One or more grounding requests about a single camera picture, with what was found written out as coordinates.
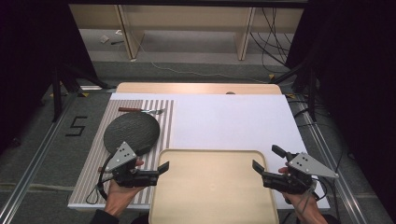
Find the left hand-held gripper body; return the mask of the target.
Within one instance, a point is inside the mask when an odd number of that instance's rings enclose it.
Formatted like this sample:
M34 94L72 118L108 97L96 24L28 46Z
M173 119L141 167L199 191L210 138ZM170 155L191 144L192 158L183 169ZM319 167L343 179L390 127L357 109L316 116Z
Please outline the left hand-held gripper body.
M160 173L158 171L140 170L136 167L137 156L133 149L123 142L105 165L105 172L120 187L137 188L156 186Z

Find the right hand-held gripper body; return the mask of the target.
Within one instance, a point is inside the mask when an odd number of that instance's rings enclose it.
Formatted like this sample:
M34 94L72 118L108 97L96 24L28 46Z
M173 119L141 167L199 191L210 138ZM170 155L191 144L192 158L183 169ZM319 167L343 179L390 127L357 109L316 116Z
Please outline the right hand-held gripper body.
M277 152L276 155L287 160L288 171L285 175L261 171L262 182L266 188L289 194L303 194L313 186L313 175L339 177L335 171L306 153Z

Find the person's right hand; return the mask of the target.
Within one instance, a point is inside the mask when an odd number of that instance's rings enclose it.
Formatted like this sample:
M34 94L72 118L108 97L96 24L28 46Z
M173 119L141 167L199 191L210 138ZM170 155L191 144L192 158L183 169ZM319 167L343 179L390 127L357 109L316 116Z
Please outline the person's right hand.
M317 201L310 192L304 194L282 192L282 195L291 202L297 217L302 214L321 214L318 209Z

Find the person's left hand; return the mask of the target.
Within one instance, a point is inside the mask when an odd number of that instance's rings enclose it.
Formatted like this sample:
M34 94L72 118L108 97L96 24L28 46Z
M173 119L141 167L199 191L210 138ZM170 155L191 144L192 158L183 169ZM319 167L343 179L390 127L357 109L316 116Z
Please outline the person's left hand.
M120 187L115 180L111 180L104 211L113 217L120 217L122 212L134 199L135 195L143 189L144 187Z

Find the dark round plate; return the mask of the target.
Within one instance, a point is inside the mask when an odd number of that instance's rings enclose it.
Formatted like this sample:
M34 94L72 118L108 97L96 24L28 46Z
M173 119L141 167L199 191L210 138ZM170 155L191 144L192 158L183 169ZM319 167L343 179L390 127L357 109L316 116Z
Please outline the dark round plate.
M159 122L149 114L130 112L123 114L106 127L104 145L109 153L115 153L126 142L133 151L141 147L154 147L160 136Z

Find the striped placemat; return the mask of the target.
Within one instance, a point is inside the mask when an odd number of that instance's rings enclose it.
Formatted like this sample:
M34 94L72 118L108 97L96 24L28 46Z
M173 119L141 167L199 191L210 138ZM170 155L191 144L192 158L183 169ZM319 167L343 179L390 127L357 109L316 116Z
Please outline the striped placemat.
M105 114L93 139L88 158L80 172L78 182L69 199L68 207L77 210L91 210L103 208L105 200L100 194L93 191L99 179L98 168L103 165L110 153L106 150L104 134L107 126L117 117L123 115L120 107L142 108L147 110L162 110L160 115L153 115L160 125L160 136L153 149L141 156L145 163L144 170L155 170L159 162L160 152L169 147L170 133L172 131L173 112L175 100L168 99L142 99L133 100L111 98L107 104Z

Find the white board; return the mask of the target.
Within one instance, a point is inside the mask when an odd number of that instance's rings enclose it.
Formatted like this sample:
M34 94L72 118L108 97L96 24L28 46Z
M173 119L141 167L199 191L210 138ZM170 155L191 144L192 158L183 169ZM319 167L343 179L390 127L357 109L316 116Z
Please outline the white board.
M294 153L306 151L282 94L114 93L111 98L175 100L167 148L258 150L274 173L285 160L272 145Z

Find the beige plastic tray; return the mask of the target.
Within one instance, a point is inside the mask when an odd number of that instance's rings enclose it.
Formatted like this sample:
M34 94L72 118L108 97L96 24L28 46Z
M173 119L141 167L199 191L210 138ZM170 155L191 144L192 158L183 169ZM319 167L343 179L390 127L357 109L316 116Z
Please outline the beige plastic tray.
M279 224L273 192L253 168L256 150L166 149L149 224Z

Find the black metal stand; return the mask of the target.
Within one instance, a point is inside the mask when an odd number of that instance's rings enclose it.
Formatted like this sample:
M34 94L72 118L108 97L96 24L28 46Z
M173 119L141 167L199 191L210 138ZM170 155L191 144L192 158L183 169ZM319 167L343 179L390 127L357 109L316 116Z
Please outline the black metal stand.
M316 100L316 87L317 87L317 78L315 69L313 67L313 63L309 60L304 60L300 64L296 65L289 72L281 75L280 77L276 77L271 81L272 84L279 84L288 78L296 76L292 83L292 89L294 92L302 93L304 90L307 90L308 93L308 103L307 109L310 118L316 122L316 114L315 114L315 100Z
M57 64L53 68L51 77L54 103L53 122L57 121L63 113L61 86L65 86L68 92L79 93L82 91L82 88L78 83L78 78L82 78L105 90L116 89L116 86L109 85L100 80L95 71L86 72L83 69L77 68L74 65L67 63Z

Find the wooden table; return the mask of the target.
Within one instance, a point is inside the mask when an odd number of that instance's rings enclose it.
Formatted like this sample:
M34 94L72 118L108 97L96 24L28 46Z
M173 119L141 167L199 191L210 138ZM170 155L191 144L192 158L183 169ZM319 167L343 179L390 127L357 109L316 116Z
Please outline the wooden table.
M116 93L281 94L276 84L122 82Z

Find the black curtain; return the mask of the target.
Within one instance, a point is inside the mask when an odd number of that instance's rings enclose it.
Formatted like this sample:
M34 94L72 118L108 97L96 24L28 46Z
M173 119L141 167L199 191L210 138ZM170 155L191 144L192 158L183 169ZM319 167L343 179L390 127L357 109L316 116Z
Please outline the black curtain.
M98 80L67 2L0 0L0 154L20 135L54 74L72 91Z
M308 0L287 65L317 42L319 92L396 222L396 0Z

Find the light wooden shelf unit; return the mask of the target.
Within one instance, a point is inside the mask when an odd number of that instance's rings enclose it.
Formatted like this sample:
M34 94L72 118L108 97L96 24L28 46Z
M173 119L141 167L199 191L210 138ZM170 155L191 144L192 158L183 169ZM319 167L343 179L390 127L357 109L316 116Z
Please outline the light wooden shelf unit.
M80 29L120 30L127 55L137 57L146 31L232 32L237 58L245 59L248 35L270 31L296 32L303 12L299 8L274 7L180 7L131 5L69 6Z

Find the aluminium floor rail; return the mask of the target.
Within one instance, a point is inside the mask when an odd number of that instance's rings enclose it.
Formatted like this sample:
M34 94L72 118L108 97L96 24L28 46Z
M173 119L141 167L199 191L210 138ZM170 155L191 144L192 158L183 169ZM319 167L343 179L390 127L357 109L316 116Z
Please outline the aluminium floor rail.
M328 128L335 135L338 134L336 129L330 124L322 123L318 118L314 122L308 112L306 111L307 105L304 102L298 104L299 111L294 114L294 117L304 120L304 124L299 126L307 127L312 138L317 146L317 153L321 155L321 159L331 169L339 174L338 178L331 179L330 177L323 177L323 181L328 185L328 195L332 195L334 209L336 216L340 218L340 204L342 204L353 224L368 224L367 218L362 212L361 205L358 198L353 194L352 187L347 183L344 171L341 169L341 162L347 157L347 153L343 150L342 146L331 147L325 138L325 133L322 128Z
M3 206L0 212L0 224L10 224L11 220L17 213L24 196L27 193L32 181L34 180L41 164L46 158L50 147L60 131L61 126L64 122L64 117L69 111L71 105L76 101L78 95L76 93L69 93L65 98L64 102L61 104L61 113L55 121L49 126L44 139L42 140L39 148L37 149L35 155L30 161L27 169L23 173L18 184L15 186L14 190L7 199L7 202Z

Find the brown-handled metal fork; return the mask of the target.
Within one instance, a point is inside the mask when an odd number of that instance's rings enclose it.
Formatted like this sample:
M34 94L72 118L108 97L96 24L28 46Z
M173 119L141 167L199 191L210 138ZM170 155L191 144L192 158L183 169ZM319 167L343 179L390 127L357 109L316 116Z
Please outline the brown-handled metal fork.
M161 115L164 112L164 109L142 109L142 108L131 108L131 107L119 107L118 111L120 112L141 112L147 113L151 115Z

